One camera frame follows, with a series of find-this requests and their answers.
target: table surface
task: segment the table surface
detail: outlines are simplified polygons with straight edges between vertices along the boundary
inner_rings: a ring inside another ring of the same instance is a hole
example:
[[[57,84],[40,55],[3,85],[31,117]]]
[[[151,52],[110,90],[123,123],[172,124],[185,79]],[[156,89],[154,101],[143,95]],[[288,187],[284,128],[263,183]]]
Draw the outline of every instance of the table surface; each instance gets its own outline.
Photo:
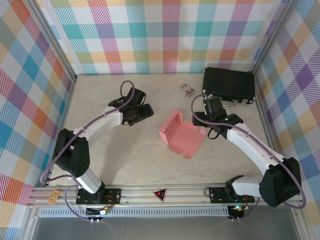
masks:
[[[159,135],[159,127],[174,109],[180,109],[183,120],[192,120],[191,101],[201,93],[203,74],[126,74],[81,75],[75,87],[65,128],[72,130],[99,115],[114,99],[120,97],[120,85],[131,80],[146,93],[154,115],[133,126],[117,126],[106,132],[90,149],[90,168],[106,184],[197,184],[224,183],[237,175],[259,177],[256,165],[233,143],[220,136],[205,138],[193,158],[184,159],[169,150]],[[187,97],[179,86],[187,83],[195,94]],[[126,83],[123,93],[127,94]],[[199,99],[195,111],[204,111]],[[226,107],[235,113],[263,142],[267,142],[257,105],[237,104]],[[52,177],[65,174],[55,166]],[[67,178],[52,185],[72,185]]]

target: black mounting plate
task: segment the black mounting plate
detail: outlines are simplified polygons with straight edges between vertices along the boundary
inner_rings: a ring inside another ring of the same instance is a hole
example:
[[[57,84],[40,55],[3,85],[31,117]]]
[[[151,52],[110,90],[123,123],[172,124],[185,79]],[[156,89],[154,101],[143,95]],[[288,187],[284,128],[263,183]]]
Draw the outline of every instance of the black mounting plate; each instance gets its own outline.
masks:
[[[110,195],[114,199],[114,204],[120,204],[121,198],[121,189],[120,188],[105,188],[104,196]],[[75,201],[77,205],[88,205],[88,204],[99,204],[99,205],[112,205],[113,202],[110,202],[110,198],[104,197],[99,203],[90,201],[90,196],[83,189],[79,189],[77,192],[77,198]]]
[[[210,203],[212,204],[246,204],[247,201],[249,204],[255,202],[253,196],[248,196],[248,200],[244,196],[239,196],[235,200],[230,200],[224,187],[210,187],[209,188]]]

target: red triangle sticker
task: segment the red triangle sticker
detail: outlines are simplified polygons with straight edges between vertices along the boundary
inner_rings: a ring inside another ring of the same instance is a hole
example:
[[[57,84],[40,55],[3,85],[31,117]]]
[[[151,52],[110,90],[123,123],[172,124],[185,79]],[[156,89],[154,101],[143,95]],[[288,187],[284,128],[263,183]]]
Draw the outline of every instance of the red triangle sticker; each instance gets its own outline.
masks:
[[[163,202],[165,200],[166,191],[166,189],[161,189],[158,191],[154,191],[153,193],[157,196],[158,199],[161,200],[161,202]]]

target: plaid wallpaper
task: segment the plaid wallpaper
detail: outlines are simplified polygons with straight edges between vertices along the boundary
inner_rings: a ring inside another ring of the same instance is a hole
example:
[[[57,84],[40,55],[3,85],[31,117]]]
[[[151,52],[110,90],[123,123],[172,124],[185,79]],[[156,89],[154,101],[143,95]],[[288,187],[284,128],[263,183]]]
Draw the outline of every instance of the plaid wallpaper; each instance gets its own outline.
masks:
[[[72,80],[23,0],[0,0],[0,240],[14,240]]]
[[[79,74],[249,71],[286,0],[37,0]]]
[[[319,0],[300,0],[257,76],[277,148],[300,161],[306,211],[320,239]]]

